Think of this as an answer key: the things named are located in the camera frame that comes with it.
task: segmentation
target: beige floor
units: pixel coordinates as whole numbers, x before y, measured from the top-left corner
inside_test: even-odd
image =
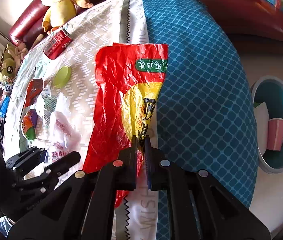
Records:
[[[283,81],[282,56],[241,54],[240,58],[250,86],[265,75],[273,75]],[[283,172],[270,175],[258,168],[250,211],[273,233],[283,225]]]

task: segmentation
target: blue patterned tablecloth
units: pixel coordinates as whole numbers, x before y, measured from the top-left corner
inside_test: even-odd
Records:
[[[169,45],[158,145],[185,170],[207,169],[249,207],[257,175],[251,94],[239,56],[198,0],[143,0],[150,43]],[[157,239],[169,239],[159,193]]]

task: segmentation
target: paper cup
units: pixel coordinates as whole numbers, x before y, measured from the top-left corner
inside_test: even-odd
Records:
[[[280,151],[283,144],[283,119],[273,118],[268,122],[267,149]]]

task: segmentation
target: red plastic bag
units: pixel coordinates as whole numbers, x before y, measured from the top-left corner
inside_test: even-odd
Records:
[[[113,44],[96,54],[99,91],[94,129],[83,170],[99,171],[130,147],[133,135],[144,140],[167,70],[165,44]],[[137,174],[143,155],[137,156]],[[128,192],[118,191],[115,207]]]

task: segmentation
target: red soda can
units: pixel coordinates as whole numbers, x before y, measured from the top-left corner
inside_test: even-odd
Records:
[[[66,30],[61,29],[53,37],[48,40],[44,47],[44,54],[51,60],[56,59],[72,42],[72,38]]]

